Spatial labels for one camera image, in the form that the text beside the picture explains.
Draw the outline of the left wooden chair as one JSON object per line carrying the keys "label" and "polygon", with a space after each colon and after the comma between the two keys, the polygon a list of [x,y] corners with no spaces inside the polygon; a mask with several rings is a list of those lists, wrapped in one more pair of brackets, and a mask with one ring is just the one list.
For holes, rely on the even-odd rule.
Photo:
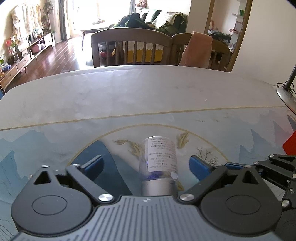
{"label": "left wooden chair", "polygon": [[110,28],[91,36],[93,67],[101,66],[99,45],[105,44],[105,65],[156,64],[168,65],[172,39],[148,29]]}

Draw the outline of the red cardboard box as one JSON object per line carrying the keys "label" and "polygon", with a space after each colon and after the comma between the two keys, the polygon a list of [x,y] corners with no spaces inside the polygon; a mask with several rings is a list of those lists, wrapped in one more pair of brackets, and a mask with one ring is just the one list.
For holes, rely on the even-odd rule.
{"label": "red cardboard box", "polygon": [[282,145],[287,155],[296,155],[296,131]]}

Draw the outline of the pink cloth on chair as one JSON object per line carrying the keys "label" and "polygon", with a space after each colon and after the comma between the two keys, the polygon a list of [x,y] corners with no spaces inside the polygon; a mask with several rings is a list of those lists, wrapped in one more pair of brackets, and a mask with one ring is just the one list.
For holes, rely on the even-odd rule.
{"label": "pink cloth on chair", "polygon": [[207,34],[192,32],[179,66],[207,69],[211,58],[212,41],[212,37]]}

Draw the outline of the right wooden chair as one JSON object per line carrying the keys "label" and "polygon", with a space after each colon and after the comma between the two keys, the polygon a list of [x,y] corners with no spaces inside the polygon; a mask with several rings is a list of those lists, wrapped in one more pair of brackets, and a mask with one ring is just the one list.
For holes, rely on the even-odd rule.
{"label": "right wooden chair", "polygon": [[230,49],[212,36],[191,32],[175,34],[171,39],[171,65],[227,70]]}

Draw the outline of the silver cap clear bottle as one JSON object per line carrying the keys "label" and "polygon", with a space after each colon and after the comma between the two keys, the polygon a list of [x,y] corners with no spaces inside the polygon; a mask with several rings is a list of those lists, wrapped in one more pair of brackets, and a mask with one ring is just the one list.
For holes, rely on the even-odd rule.
{"label": "silver cap clear bottle", "polygon": [[175,144],[167,137],[146,138],[140,146],[139,173],[143,196],[178,195]]}

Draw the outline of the sofa with clothes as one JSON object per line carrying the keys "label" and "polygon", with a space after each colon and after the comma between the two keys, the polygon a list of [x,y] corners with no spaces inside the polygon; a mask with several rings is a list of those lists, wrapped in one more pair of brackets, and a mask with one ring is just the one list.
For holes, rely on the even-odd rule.
{"label": "sofa with clothes", "polygon": [[124,16],[114,28],[140,28],[155,30],[170,37],[185,33],[187,15],[174,11],[150,10],[147,13],[132,13]]}

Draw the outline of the wooden tv cabinet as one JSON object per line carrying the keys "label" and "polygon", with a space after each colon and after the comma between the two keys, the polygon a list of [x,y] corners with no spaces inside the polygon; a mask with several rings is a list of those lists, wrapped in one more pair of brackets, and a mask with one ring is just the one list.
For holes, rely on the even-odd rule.
{"label": "wooden tv cabinet", "polygon": [[43,37],[34,40],[29,46],[20,51],[17,55],[19,59],[16,62],[8,65],[6,71],[1,77],[1,92],[5,94],[6,88],[13,81],[13,79],[22,71],[27,72],[27,66],[49,47],[55,46],[55,36],[48,33]]}

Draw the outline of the grey desk lamp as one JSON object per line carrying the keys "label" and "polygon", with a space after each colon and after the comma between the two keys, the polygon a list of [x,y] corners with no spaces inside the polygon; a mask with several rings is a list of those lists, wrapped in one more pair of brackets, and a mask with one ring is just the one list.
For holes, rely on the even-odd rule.
{"label": "grey desk lamp", "polygon": [[285,83],[278,82],[276,84],[276,93],[283,101],[283,103],[296,114],[296,101],[295,101],[295,85],[293,83],[296,74],[296,66],[294,66],[290,77]]}

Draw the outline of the wooden chair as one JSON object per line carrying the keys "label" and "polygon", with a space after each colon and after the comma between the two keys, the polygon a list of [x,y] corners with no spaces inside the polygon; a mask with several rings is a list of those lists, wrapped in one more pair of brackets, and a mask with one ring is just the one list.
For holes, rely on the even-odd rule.
{"label": "wooden chair", "polygon": [[175,34],[171,39],[171,65],[227,70],[230,49],[212,36],[191,32]]}
{"label": "wooden chair", "polygon": [[105,65],[156,64],[168,65],[172,39],[148,29],[110,28],[91,36],[93,67],[101,66],[99,45],[105,44]]}

